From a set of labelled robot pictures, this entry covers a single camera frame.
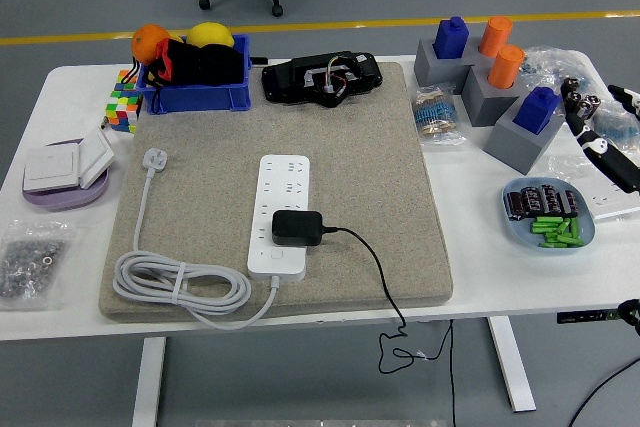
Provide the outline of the robot right hand white shell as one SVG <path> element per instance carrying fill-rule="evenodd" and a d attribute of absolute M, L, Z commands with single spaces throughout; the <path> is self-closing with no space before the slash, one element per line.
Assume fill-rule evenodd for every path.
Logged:
<path fill-rule="evenodd" d="M 638 192 L 639 167 L 586 124 L 601 102 L 595 95 L 582 96 L 575 90 L 578 86 L 576 78 L 567 78 L 561 87 L 565 120 L 573 136 L 586 157 L 617 187 L 625 193 Z"/>

